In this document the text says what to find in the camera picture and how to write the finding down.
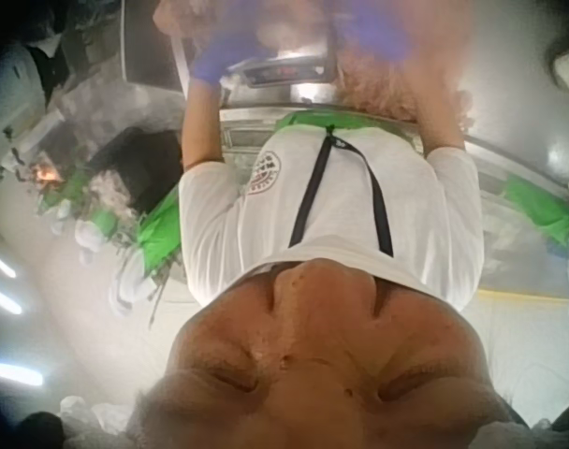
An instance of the person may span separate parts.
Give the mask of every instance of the person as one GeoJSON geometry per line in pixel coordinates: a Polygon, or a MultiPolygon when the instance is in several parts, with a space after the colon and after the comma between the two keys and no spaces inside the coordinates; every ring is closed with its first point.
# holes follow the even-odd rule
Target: person
{"type": "Polygon", "coordinates": [[[221,153],[219,80],[266,49],[254,2],[235,3],[193,66],[182,132],[182,256],[206,307],[141,399],[132,438],[145,448],[464,448],[487,424],[516,421],[459,314],[483,267],[482,212],[442,80],[392,16],[341,2],[339,38],[403,67],[424,156],[394,130],[293,124],[240,193],[221,153]]]}

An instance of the white t-shirt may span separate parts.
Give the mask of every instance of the white t-shirt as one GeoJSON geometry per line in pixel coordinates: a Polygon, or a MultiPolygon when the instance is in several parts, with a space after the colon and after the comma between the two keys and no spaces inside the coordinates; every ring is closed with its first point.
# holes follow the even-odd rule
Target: white t-shirt
{"type": "Polygon", "coordinates": [[[182,255],[194,297],[207,305],[230,285],[282,262],[328,258],[438,297],[458,310],[472,299],[484,263],[478,174],[462,150],[428,159],[378,128],[337,130],[380,182],[394,258],[380,253],[370,175],[361,157],[333,148],[303,242],[288,248],[326,131],[276,133],[240,194],[235,171],[205,163],[180,184],[182,255]]]}

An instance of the logo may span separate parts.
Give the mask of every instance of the logo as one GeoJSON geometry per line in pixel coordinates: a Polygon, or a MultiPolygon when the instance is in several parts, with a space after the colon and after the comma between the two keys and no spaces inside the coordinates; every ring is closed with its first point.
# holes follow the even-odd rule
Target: logo
{"type": "Polygon", "coordinates": [[[266,192],[278,179],[281,172],[281,160],[273,152],[265,152],[255,163],[254,172],[249,181],[247,195],[266,192]]]}

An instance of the purple glove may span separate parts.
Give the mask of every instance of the purple glove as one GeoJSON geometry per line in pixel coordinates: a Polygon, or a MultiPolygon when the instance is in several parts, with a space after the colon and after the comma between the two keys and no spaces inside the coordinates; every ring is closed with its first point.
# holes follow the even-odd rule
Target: purple glove
{"type": "Polygon", "coordinates": [[[393,16],[379,8],[374,0],[345,0],[336,21],[339,35],[374,56],[398,62],[407,58],[409,37],[393,16]]]}
{"type": "Polygon", "coordinates": [[[273,51],[262,47],[255,35],[257,0],[235,0],[217,26],[208,48],[195,60],[191,75],[218,84],[226,70],[247,59],[266,59],[273,51]]]}

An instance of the apron strap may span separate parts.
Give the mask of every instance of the apron strap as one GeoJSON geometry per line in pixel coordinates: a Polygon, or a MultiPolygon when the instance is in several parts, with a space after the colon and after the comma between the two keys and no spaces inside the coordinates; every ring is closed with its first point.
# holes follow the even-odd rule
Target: apron strap
{"type": "Polygon", "coordinates": [[[307,225],[307,219],[310,216],[310,211],[314,205],[315,196],[318,193],[320,184],[322,183],[322,178],[324,178],[324,172],[326,171],[326,164],[330,158],[330,150],[332,150],[332,131],[334,131],[333,126],[329,126],[326,129],[327,135],[322,142],[322,148],[315,160],[314,172],[310,178],[310,182],[307,184],[307,189],[305,190],[305,195],[299,206],[299,213],[297,214],[297,220],[295,220],[295,226],[293,227],[293,234],[291,236],[291,242],[289,243],[289,248],[298,245],[303,240],[305,234],[305,226],[307,225]]]}
{"type": "Polygon", "coordinates": [[[297,220],[295,221],[295,226],[293,227],[293,234],[291,236],[291,241],[289,247],[295,246],[303,240],[303,235],[305,234],[305,227],[312,210],[312,205],[315,201],[315,196],[317,195],[322,179],[324,178],[324,172],[326,171],[326,165],[330,157],[330,151],[332,147],[336,147],[340,150],[346,150],[357,154],[361,157],[368,172],[370,173],[370,181],[372,183],[372,206],[374,212],[374,221],[376,224],[376,233],[378,236],[378,246],[382,253],[388,254],[390,257],[394,256],[392,238],[390,236],[390,227],[388,225],[388,215],[387,208],[385,206],[385,200],[382,195],[382,189],[380,188],[380,183],[374,176],[370,164],[366,156],[363,155],[357,148],[348,142],[345,142],[341,138],[336,138],[332,135],[334,127],[330,126],[327,128],[327,136],[322,143],[322,148],[315,161],[314,172],[308,183],[307,190],[305,191],[305,196],[301,201],[299,207],[299,213],[297,215],[297,220]]]}

